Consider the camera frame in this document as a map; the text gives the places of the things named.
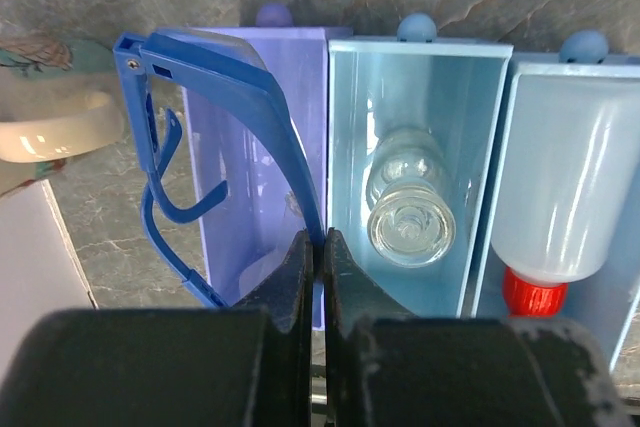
bottle mouth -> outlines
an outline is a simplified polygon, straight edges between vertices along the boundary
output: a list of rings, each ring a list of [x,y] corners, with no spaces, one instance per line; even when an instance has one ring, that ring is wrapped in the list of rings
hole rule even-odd
[[[456,224],[449,206],[426,182],[402,182],[382,193],[369,216],[367,233],[383,258],[418,268],[449,252]]]

blue plastic bin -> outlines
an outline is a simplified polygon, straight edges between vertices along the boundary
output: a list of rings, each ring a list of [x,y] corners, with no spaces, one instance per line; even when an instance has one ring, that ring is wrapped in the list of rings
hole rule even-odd
[[[281,264],[299,230],[307,228],[318,246],[324,240],[327,41],[351,31],[292,27],[278,5],[263,8],[257,23],[159,29],[148,38],[125,34],[115,48],[149,179],[143,225],[185,286],[210,307],[234,305],[257,287]],[[197,200],[185,211],[159,183],[181,131],[169,112],[166,146],[158,145],[152,75],[183,87]],[[174,222],[199,220],[208,285],[161,239],[150,211],[154,201]],[[314,328],[322,329],[322,285],[315,290]]]
[[[500,317],[508,314],[502,296],[505,264],[491,247],[491,235],[500,184],[504,181],[503,166],[509,151],[510,132],[514,126],[512,120],[515,119],[515,122],[519,119],[516,113],[521,112],[521,109],[535,108],[535,105],[543,102],[556,102],[558,108],[564,108],[563,102],[572,101],[579,105],[616,102],[620,100],[618,95],[628,97],[633,92],[637,96],[636,105],[633,106],[633,102],[625,98],[625,108],[640,110],[640,60],[606,53],[601,55],[595,52],[598,55],[591,58],[593,56],[587,50],[584,59],[580,58],[580,53],[574,58],[567,56],[565,52],[561,55],[513,55],[497,135],[498,146],[492,162],[492,178],[483,211],[484,228],[476,252],[474,277],[477,275],[477,278],[471,283],[471,315]],[[589,86],[588,98],[585,98],[585,85]],[[565,97],[550,97],[558,92]],[[609,246],[606,263],[595,275],[569,284],[567,299],[559,314],[580,322],[595,335],[611,369],[616,363],[640,298],[639,231],[640,168],[637,168]]]
[[[428,17],[414,15],[397,37],[331,40],[329,52],[328,224],[405,308],[424,317],[459,316],[512,47],[440,38]],[[452,180],[453,246],[421,268],[388,262],[367,234],[365,186],[374,152],[405,127],[435,139]]]

white ceramic bowl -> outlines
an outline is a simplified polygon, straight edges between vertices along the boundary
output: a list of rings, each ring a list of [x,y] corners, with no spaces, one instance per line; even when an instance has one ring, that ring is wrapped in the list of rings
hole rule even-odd
[[[8,162],[43,162],[83,154],[118,141],[124,119],[113,97],[83,91],[60,102],[74,113],[38,120],[0,122],[0,159]]]

marble countertop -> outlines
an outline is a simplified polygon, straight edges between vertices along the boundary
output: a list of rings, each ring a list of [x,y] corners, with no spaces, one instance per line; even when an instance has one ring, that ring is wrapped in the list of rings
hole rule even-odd
[[[271,0],[0,0],[0,34],[48,32],[112,45],[124,30],[166,25],[250,24]],[[640,0],[277,0],[297,25],[349,25],[390,34],[406,14],[424,11],[445,36],[482,37],[520,50],[556,50],[570,33],[602,30],[615,51],[640,53]],[[52,180],[60,209],[99,304],[183,306],[195,300],[159,260],[138,218],[144,186],[131,138],[73,162]],[[188,152],[168,173],[176,203],[193,200]],[[197,225],[161,224],[190,265],[202,267]],[[622,395],[640,396],[640,324],[627,338],[615,380]]]

red tube cap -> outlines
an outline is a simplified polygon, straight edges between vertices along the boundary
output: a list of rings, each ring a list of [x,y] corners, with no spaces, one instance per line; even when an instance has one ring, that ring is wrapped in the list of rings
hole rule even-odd
[[[507,267],[502,295],[511,315],[550,317],[557,314],[567,297],[567,284],[541,287],[522,280]]]

